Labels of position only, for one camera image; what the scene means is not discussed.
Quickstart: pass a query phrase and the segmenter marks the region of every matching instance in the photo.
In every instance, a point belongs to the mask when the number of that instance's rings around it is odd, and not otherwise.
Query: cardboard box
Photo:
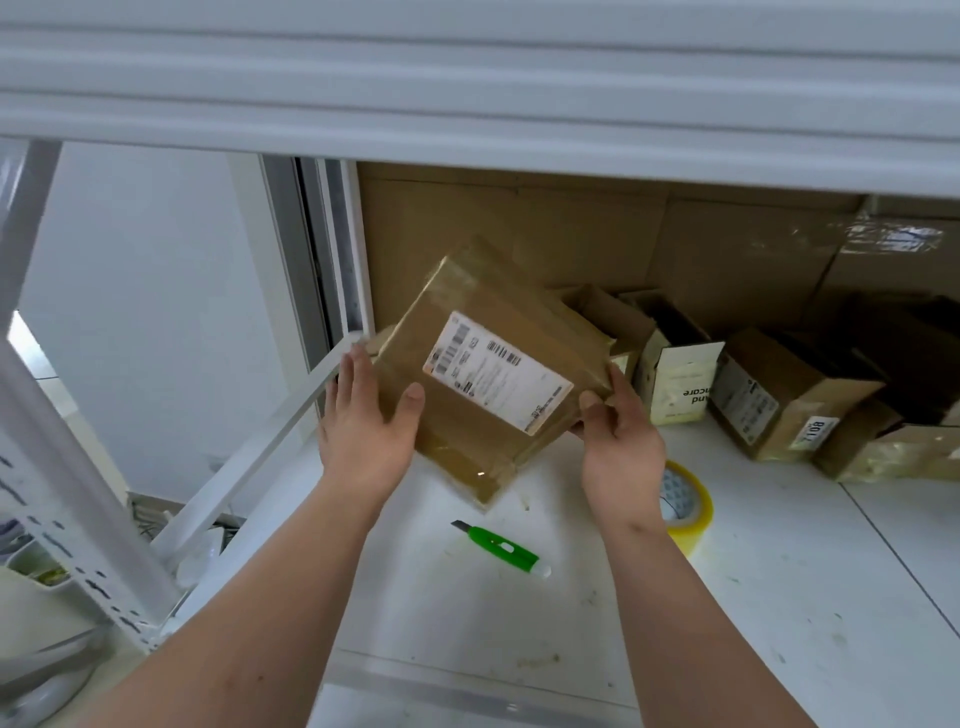
[[[373,366],[388,416],[423,385],[417,450],[487,504],[577,421],[581,392],[612,393],[610,343],[474,241],[443,258]]]
[[[841,482],[960,480],[960,427],[911,425],[882,398],[872,397],[833,430],[813,463]]]
[[[476,237],[542,285],[644,285],[665,206],[662,184],[622,181],[593,189],[563,176],[570,187],[507,172],[425,171],[432,174],[395,165],[360,167],[379,328],[399,320],[451,248]],[[386,179],[388,174],[395,178]]]
[[[796,328],[846,241],[825,210],[671,203],[646,286],[717,339],[747,326]]]
[[[944,296],[877,294],[851,299],[845,340],[883,372],[924,425],[960,425],[960,303]]]
[[[804,315],[834,322],[858,292],[926,291],[960,299],[960,221],[837,217],[843,244]]]
[[[642,311],[595,285],[556,291],[567,306],[610,336],[610,361],[628,381],[633,381],[640,355],[657,330],[657,323]]]
[[[802,337],[747,328],[727,341],[710,406],[753,459],[804,460],[883,386],[864,370],[836,363]]]
[[[621,293],[619,298],[656,324],[633,379],[654,425],[702,420],[722,341],[685,316],[662,291]]]

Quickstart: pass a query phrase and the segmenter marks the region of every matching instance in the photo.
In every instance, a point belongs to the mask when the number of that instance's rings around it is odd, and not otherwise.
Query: left hand
[[[373,364],[354,344],[340,362],[339,378],[326,385],[317,428],[321,485],[379,513],[410,467],[424,402],[423,387],[414,382],[400,397],[394,417],[384,422]]]

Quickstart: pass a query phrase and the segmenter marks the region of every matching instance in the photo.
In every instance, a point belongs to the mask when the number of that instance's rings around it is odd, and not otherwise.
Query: brown package
[[[923,294],[862,294],[842,335],[925,425],[960,425],[960,303]]]
[[[753,459],[805,460],[851,409],[883,386],[845,373],[799,336],[747,328],[720,355],[710,407]]]
[[[381,404],[426,391],[417,450],[481,504],[580,416],[586,389],[611,393],[611,340],[491,245],[447,255],[374,364]]]
[[[880,398],[861,402],[813,454],[842,482],[895,477],[960,480],[960,427],[910,425]]]

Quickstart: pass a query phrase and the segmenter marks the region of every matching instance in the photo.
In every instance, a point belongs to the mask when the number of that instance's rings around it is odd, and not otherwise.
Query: white table surface
[[[821,728],[955,725],[960,640],[840,486],[806,464],[750,462],[712,420],[663,434],[670,458],[714,499],[694,566]],[[612,578],[579,488],[581,453],[565,435],[485,515],[416,458],[368,539],[327,679],[369,675],[375,689],[393,680],[636,722]],[[179,618],[236,573],[321,469],[307,446]],[[530,547],[553,574],[539,580],[492,558],[455,519]]]
[[[960,629],[960,483],[893,480],[847,490]]]

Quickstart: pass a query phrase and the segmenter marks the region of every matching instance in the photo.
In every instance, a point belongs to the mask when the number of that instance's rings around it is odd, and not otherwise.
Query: white shelf
[[[960,196],[950,0],[8,3],[0,134]]]
[[[952,725],[960,640],[843,489],[807,465],[748,461],[713,421],[664,436],[670,457],[714,498],[694,566],[814,720]],[[636,722],[580,456],[579,441],[564,436],[485,516],[418,457],[368,540],[328,680],[490,715],[510,702],[527,717]],[[236,573],[320,473],[308,446],[180,618]],[[455,519],[529,546],[553,575],[540,581],[491,558],[448,525]],[[955,564],[940,566],[941,578],[956,574]]]

